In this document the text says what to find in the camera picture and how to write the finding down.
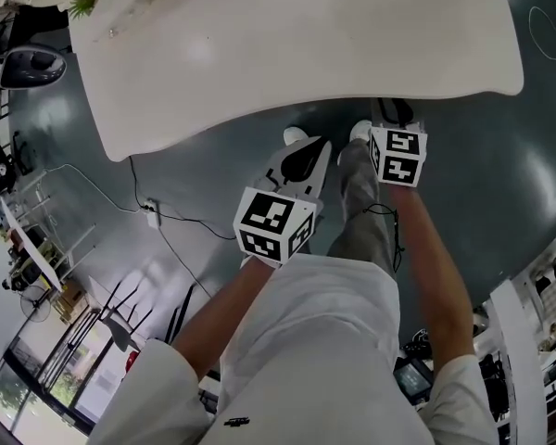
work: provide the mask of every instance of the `sleeve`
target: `sleeve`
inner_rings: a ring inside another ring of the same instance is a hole
[[[436,445],[498,445],[480,365],[461,356],[438,373],[430,401],[420,411]]]
[[[149,340],[120,384],[88,445],[184,445],[209,427],[197,376],[171,346]]]

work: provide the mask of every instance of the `power outlet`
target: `power outlet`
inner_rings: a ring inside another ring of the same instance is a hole
[[[158,216],[158,203],[154,199],[147,199],[145,204],[145,214],[148,225],[153,229],[160,227],[160,216]]]

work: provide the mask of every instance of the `window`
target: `window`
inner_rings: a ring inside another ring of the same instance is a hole
[[[13,434],[23,445],[84,445],[88,439],[33,393],[25,402]]]
[[[0,422],[10,430],[17,413],[29,395],[29,388],[8,366],[0,366]]]
[[[110,338],[111,332],[104,324],[94,324],[82,344],[64,365],[62,372],[49,391],[51,395],[69,407]]]
[[[78,412],[95,423],[99,421],[126,375],[125,366],[132,351],[128,348],[122,352],[115,345],[111,346],[78,398],[75,406]]]
[[[55,308],[49,312],[44,322],[27,322],[19,331],[19,336],[10,345],[10,350],[33,377],[37,377],[41,367],[64,336],[68,324],[60,320]]]

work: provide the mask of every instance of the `screen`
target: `screen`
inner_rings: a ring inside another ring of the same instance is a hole
[[[400,367],[394,371],[393,375],[396,377],[399,387],[409,397],[414,397],[430,388],[430,383],[411,364]]]

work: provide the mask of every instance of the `hand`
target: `hand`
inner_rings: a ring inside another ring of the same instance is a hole
[[[389,190],[389,194],[391,195],[391,199],[393,200],[394,204],[398,204],[403,202],[405,199],[416,195],[418,192],[416,188],[412,188],[409,186],[402,186],[400,184],[388,184],[387,189]]]
[[[244,265],[247,264],[252,259],[257,259],[261,263],[265,263],[268,267],[271,267],[274,270],[280,268],[280,263],[278,263],[276,261],[271,261],[270,259],[266,259],[266,258],[263,258],[263,257],[254,256],[254,255],[249,255],[249,254],[247,254],[247,257],[245,257],[243,259],[243,261],[241,262],[241,268],[243,269]]]

